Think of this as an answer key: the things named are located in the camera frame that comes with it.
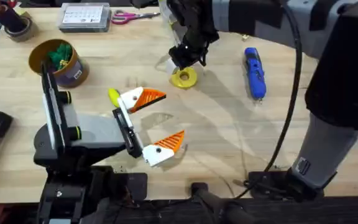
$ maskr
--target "scissors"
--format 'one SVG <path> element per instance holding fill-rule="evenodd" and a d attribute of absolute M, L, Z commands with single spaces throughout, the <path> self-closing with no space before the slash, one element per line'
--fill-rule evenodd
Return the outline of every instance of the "scissors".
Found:
<path fill-rule="evenodd" d="M 129 21 L 132 21 L 134 19 L 153 18 L 159 15 L 160 15 L 159 12 L 136 14 L 136 13 L 125 12 L 122 10 L 116 10 L 112 15 L 111 22 L 116 25 L 123 25 L 123 24 L 127 24 Z"/>

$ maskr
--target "gray robot arm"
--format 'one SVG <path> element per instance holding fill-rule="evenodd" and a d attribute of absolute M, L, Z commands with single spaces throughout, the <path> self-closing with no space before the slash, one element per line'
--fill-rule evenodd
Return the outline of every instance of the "gray robot arm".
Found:
<path fill-rule="evenodd" d="M 286 191 L 313 199 L 334 177 L 358 138 L 358 0 L 289 0 L 303 52 L 319 59 L 305 95 L 310 125 L 298 158 L 287 172 Z M 293 47 L 278 0 L 168 0 L 187 27 L 169 51 L 179 67 L 206 64 L 218 31 L 247 34 Z"/>

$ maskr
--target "blue glue gun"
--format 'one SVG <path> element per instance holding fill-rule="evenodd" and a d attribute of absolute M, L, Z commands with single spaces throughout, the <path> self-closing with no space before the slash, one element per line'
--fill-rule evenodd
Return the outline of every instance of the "blue glue gun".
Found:
<path fill-rule="evenodd" d="M 256 100 L 262 100 L 266 95 L 265 72 L 262 69 L 262 61 L 255 47 L 245 50 L 246 69 L 251 95 Z"/>

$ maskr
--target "orange triangle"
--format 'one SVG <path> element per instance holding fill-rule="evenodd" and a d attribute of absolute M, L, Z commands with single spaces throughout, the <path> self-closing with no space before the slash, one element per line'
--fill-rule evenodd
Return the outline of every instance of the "orange triangle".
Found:
<path fill-rule="evenodd" d="M 163 140 L 159 140 L 158 142 L 154 143 L 154 145 L 161 146 L 167 149 L 172 149 L 173 152 L 177 152 L 184 137 L 185 130 L 181 130 L 180 132 L 172 134 L 171 136 Z"/>
<path fill-rule="evenodd" d="M 148 106 L 148 104 L 154 103 L 154 101 L 158 100 L 159 98 L 165 97 L 165 95 L 166 94 L 161 91 L 144 88 L 141 96 L 136 101 L 135 106 L 130 111 L 131 113 L 135 113 L 143 107 Z"/>

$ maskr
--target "wooden table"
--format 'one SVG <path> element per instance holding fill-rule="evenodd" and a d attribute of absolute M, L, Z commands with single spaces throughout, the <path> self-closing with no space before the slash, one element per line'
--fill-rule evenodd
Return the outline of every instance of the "wooden table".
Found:
<path fill-rule="evenodd" d="M 36 38 L 18 44 L 0 32 L 0 111 L 15 119 L 0 143 L 0 203 L 38 202 L 45 183 L 44 168 L 33 163 L 33 138 L 45 123 L 42 89 L 27 59 L 37 44 L 54 38 L 71 42 L 90 65 L 88 79 L 71 90 L 79 113 L 112 116 L 108 88 L 125 92 L 146 86 L 167 93 L 165 100 L 131 118 L 145 144 L 184 129 L 184 146 L 175 158 L 151 168 L 123 151 L 101 162 L 119 172 L 146 172 L 148 199 L 185 198 L 189 185 L 200 181 L 221 197 L 233 197 L 243 190 L 233 180 L 266 166 L 288 108 L 295 63 L 292 49 L 221 34 L 209 48 L 208 65 L 196 66 L 197 85 L 180 90 L 165 73 L 163 62 L 173 40 L 161 17 L 113 25 L 108 33 L 64 34 L 56 26 L 59 9 L 28 11 L 40 29 Z M 257 47 L 264 63 L 268 93 L 262 105 L 255 105 L 246 91 L 241 66 L 245 47 Z M 309 112 L 303 96 L 315 66 L 315 60 L 305 57 L 293 121 L 276 161 L 282 169 L 291 166 L 306 133 Z M 326 194 L 358 195 L 358 143 L 338 171 Z"/>

